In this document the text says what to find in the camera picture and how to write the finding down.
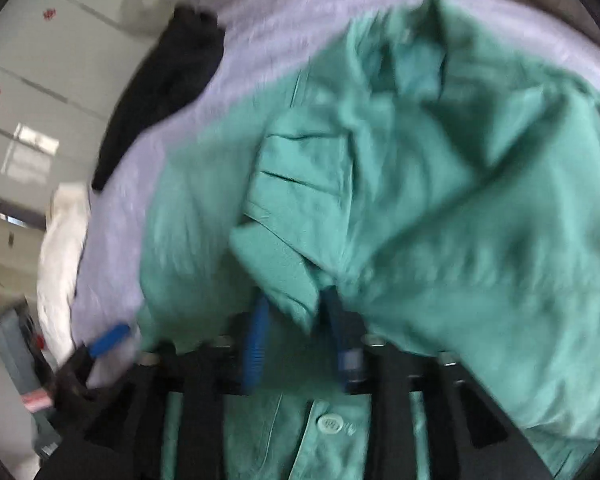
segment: cabinet door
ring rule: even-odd
[[[105,121],[147,49],[68,0],[10,0],[0,13],[0,68]]]
[[[0,131],[5,134],[48,139],[58,156],[93,166],[105,129],[105,121],[0,70]]]

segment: bed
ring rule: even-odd
[[[225,25],[225,56],[198,101],[148,129],[93,201],[71,306],[71,330],[77,344],[93,340],[117,323],[132,324],[142,306],[138,272],[145,212],[169,147],[195,136],[240,97],[306,62],[344,30],[351,18],[421,0],[191,1],[216,12]],[[580,7],[573,7],[574,0],[563,1],[564,5],[558,0],[557,9],[552,9],[571,25],[539,9],[537,0],[453,1],[497,36],[568,67],[600,90],[600,30]],[[600,25],[600,5],[590,4]],[[132,361],[139,338],[136,333],[102,359],[92,384],[115,380]]]

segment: green work uniform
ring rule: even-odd
[[[600,440],[600,94],[445,0],[362,17],[173,149],[141,283],[147,348],[194,349],[256,287],[277,307],[260,391],[228,401],[232,480],[362,478],[368,399],[309,338],[327,285],[459,355],[570,478]]]

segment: white button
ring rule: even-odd
[[[318,419],[318,429],[327,435],[335,435],[344,427],[344,419],[336,413],[327,413]]]

